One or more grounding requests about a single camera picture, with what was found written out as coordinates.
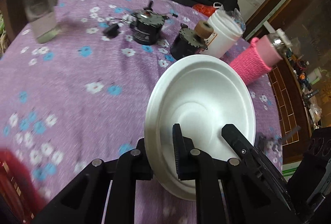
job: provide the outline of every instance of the red plastic bag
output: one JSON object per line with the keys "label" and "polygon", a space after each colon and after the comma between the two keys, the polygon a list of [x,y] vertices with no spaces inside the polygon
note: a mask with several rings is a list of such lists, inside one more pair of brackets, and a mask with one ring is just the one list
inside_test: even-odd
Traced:
{"label": "red plastic bag", "polygon": [[210,17],[217,10],[217,8],[213,6],[208,6],[204,4],[195,4],[192,8],[208,17]]}

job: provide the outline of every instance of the styrofoam plate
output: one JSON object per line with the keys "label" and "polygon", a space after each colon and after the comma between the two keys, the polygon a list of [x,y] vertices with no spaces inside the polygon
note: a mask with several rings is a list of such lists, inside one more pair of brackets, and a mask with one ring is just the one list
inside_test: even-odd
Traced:
{"label": "styrofoam plate", "polygon": [[239,75],[225,62],[207,55],[185,57],[170,66],[155,85],[145,118],[145,148],[161,185],[173,195],[195,200],[195,182],[177,177],[173,124],[183,136],[213,158],[238,157],[221,137],[225,124],[234,124],[247,140],[255,139],[252,99]]}

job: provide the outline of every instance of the purple bedsheet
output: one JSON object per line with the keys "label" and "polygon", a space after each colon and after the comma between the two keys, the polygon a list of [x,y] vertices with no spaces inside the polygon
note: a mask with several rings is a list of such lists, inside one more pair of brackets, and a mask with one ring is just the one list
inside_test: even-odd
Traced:
{"label": "purple bedsheet", "polygon": [[[136,43],[125,22],[118,37],[103,37],[108,20],[127,18],[148,1],[59,0],[62,32],[40,45],[27,25],[0,60],[0,146],[27,166],[47,200],[93,159],[109,161],[135,147],[144,135],[150,94],[174,61],[169,44],[180,23],[194,28],[206,19],[190,7],[154,0],[156,12],[178,13],[167,21],[158,44]],[[229,63],[248,45],[238,41],[222,60]],[[279,137],[268,77],[248,89],[256,131]],[[267,156],[281,169],[281,151],[268,151]],[[172,196],[156,180],[137,182],[135,223],[196,223],[195,203]]]}

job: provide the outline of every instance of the small black motor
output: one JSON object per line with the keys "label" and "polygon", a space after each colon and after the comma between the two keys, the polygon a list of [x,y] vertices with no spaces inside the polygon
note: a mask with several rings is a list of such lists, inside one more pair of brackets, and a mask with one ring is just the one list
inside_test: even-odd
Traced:
{"label": "small black motor", "polygon": [[142,45],[155,44],[165,21],[169,19],[166,15],[153,12],[152,5],[153,1],[150,1],[148,7],[131,14],[137,19],[130,24],[135,31],[133,39]]}
{"label": "small black motor", "polygon": [[214,32],[207,21],[200,20],[191,30],[187,25],[181,24],[181,30],[173,42],[170,53],[176,60],[199,53],[202,49],[208,49],[205,39]]}

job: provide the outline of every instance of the metal screw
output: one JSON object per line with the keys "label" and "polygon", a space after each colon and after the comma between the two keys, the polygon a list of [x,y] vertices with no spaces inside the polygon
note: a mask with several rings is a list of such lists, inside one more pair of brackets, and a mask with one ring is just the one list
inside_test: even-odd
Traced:
{"label": "metal screw", "polygon": [[231,165],[233,165],[233,166],[237,166],[237,165],[239,165],[240,161],[239,161],[239,159],[231,158],[231,159],[229,160],[229,163],[230,163]]}
{"label": "metal screw", "polygon": [[133,149],[131,150],[131,155],[132,156],[139,156],[140,155],[140,150],[139,149]]}
{"label": "metal screw", "polygon": [[92,165],[95,167],[100,166],[101,164],[102,164],[102,160],[100,160],[100,159],[94,159],[92,161]]}
{"label": "metal screw", "polygon": [[194,148],[194,149],[191,149],[190,153],[191,153],[191,155],[193,155],[193,156],[198,156],[198,155],[200,155],[200,150]]}

